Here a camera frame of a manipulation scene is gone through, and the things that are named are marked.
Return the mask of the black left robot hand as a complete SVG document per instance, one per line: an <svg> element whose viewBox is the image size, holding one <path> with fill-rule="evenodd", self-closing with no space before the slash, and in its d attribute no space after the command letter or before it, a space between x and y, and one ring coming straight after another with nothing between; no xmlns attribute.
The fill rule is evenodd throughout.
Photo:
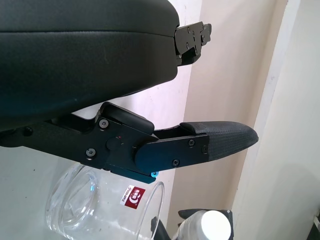
<svg viewBox="0 0 320 240"><path fill-rule="evenodd" d="M232 121L156 130L111 103L173 80L211 39L167 0L3 0L0 144L150 184L153 172L225 158L258 142Z"/></svg>

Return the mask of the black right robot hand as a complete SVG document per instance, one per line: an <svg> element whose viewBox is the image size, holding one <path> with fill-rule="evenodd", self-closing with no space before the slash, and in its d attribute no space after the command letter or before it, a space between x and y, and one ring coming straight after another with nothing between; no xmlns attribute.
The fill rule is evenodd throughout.
<svg viewBox="0 0 320 240"><path fill-rule="evenodd" d="M185 220L198 211L210 211L210 210L204 209L204 208L183 209L183 210L178 211L178 215L183 220ZM221 209L221 210L217 209L216 211L222 213L228 219L228 221L230 223L230 227L231 227L231 233L230 233L229 240L233 240L234 239L233 212L231 210L225 210L225 209ZM158 222L158 226L157 226L156 230L155 230L155 226L156 226L156 220L152 220L151 221L151 230L153 233L155 233L154 238L153 238L154 240L171 240L171 238L168 235L168 232L167 232L167 230L161 220Z"/></svg>

